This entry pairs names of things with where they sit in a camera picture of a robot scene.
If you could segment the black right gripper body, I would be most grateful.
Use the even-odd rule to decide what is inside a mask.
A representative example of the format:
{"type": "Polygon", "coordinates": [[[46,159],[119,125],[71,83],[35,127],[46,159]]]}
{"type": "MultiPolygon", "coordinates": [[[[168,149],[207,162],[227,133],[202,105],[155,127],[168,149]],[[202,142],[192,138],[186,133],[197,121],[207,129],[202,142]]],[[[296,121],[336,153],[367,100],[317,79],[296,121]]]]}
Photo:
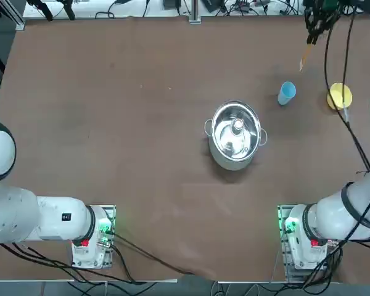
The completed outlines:
{"type": "Polygon", "coordinates": [[[304,16],[306,22],[330,21],[340,18],[340,1],[336,0],[304,0],[304,16]]]}

